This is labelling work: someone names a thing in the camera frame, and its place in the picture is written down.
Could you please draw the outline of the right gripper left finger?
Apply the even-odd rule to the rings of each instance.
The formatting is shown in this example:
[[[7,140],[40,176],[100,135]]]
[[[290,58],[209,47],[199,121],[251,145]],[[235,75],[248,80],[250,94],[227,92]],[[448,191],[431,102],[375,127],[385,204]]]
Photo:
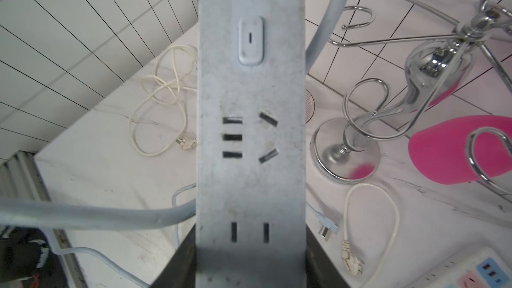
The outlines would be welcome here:
[[[194,288],[197,271],[196,225],[150,288]]]

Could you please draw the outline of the grey-blue power strip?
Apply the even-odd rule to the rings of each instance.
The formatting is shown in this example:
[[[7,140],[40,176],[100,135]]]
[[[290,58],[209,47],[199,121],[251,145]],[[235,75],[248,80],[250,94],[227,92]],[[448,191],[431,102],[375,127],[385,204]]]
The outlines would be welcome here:
[[[305,287],[305,0],[199,0],[197,287]]]

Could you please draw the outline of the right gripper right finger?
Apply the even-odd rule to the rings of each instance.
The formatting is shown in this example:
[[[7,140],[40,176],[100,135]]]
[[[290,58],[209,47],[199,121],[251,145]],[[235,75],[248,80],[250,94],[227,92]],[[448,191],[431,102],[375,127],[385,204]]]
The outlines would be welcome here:
[[[350,288],[308,226],[306,245],[307,288]]]

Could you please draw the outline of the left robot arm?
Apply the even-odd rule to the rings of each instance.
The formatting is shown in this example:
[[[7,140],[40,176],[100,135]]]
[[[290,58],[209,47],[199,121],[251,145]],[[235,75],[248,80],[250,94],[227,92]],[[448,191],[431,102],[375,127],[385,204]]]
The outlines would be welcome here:
[[[68,287],[59,258],[38,229],[1,226],[1,286]]]

